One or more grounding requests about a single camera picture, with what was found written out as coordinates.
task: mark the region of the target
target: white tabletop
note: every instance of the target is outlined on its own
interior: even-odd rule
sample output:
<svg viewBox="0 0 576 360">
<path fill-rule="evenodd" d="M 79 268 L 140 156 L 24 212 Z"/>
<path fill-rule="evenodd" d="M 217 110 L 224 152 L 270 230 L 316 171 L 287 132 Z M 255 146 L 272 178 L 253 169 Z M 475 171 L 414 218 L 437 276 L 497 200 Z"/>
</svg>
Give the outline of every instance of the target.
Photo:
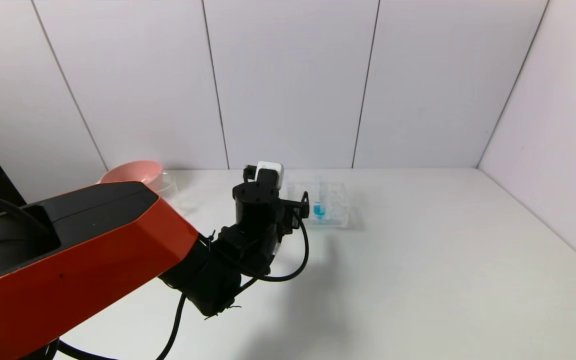
<svg viewBox="0 0 576 360">
<path fill-rule="evenodd" d="M 174 171 L 177 208 L 204 235 L 235 220 L 241 170 Z M 576 253 L 473 169 L 286 170 L 344 182 L 350 228 L 309 228 L 304 272 L 257 282 L 240 309 L 186 302 L 169 359 L 576 360 Z M 284 237 L 272 274 L 297 268 Z M 154 359 L 179 292 L 155 279 L 62 339 L 120 360 Z M 57 359 L 68 359 L 57 355 Z"/>
</svg>

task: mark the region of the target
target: clear plastic container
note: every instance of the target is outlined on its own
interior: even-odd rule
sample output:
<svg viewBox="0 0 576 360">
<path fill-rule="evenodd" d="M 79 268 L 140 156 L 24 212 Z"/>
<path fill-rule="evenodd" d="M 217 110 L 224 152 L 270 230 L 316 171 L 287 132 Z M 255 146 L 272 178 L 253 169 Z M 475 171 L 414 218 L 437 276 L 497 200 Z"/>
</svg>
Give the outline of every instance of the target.
<svg viewBox="0 0 576 360">
<path fill-rule="evenodd" d="M 164 198 L 171 206 L 176 205 L 175 200 L 177 194 L 179 193 L 179 188 L 177 186 L 177 178 L 167 172 L 161 173 L 161 183 L 159 189 L 156 189 L 159 196 Z"/>
<path fill-rule="evenodd" d="M 281 189 L 281 198 L 300 201 L 304 192 L 310 200 L 310 216 L 306 226 L 345 228 L 350 206 L 343 182 L 288 182 Z"/>
</svg>

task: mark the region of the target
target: pink bowl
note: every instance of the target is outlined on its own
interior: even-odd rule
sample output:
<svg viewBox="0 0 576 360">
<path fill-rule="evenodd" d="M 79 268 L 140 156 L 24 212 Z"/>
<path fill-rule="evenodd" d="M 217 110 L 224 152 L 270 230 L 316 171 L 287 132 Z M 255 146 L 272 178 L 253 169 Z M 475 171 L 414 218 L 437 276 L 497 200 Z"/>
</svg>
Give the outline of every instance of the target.
<svg viewBox="0 0 576 360">
<path fill-rule="evenodd" d="M 142 182 L 154 191 L 162 187 L 163 166 L 157 161 L 126 162 L 106 172 L 99 183 Z"/>
</svg>

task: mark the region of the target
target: white wall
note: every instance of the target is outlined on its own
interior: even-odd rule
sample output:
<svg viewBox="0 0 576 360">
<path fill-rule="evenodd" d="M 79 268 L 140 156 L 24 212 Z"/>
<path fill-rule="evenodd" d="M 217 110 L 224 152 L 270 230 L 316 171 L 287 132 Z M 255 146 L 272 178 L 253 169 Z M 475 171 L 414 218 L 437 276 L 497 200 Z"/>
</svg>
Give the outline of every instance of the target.
<svg viewBox="0 0 576 360">
<path fill-rule="evenodd" d="M 30 1 L 0 1 L 0 164 L 29 203 L 106 170 Z"/>
<path fill-rule="evenodd" d="M 108 167 L 227 168 L 201 0 L 36 6 Z"/>
<path fill-rule="evenodd" d="M 576 0 L 548 5 L 480 168 L 576 250 Z"/>
<path fill-rule="evenodd" d="M 381 0 L 355 167 L 475 167 L 546 0 Z"/>
<path fill-rule="evenodd" d="M 230 166 L 349 168 L 377 0 L 209 0 Z"/>
</svg>

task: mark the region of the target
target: blue object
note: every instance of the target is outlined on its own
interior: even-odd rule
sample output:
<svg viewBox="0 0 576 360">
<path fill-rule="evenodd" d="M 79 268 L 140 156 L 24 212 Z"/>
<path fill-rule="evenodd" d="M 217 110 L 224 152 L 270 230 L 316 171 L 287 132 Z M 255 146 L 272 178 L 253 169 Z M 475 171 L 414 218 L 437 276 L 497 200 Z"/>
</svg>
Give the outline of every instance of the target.
<svg viewBox="0 0 576 360">
<path fill-rule="evenodd" d="M 321 220 L 324 215 L 326 215 L 326 207 L 323 207 L 320 202 L 315 202 L 315 205 L 312 207 L 312 212 L 314 212 L 317 219 Z"/>
</svg>

